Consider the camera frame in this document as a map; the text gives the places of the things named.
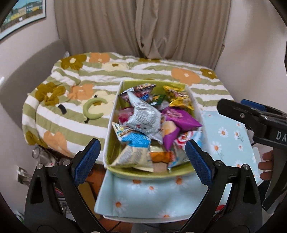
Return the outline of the right hand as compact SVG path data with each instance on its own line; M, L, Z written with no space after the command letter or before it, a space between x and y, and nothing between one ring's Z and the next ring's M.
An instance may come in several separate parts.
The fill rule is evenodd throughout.
M271 180L274 167L273 151L266 152L262 155L262 162L258 164L258 169L262 170L260 178L262 180Z

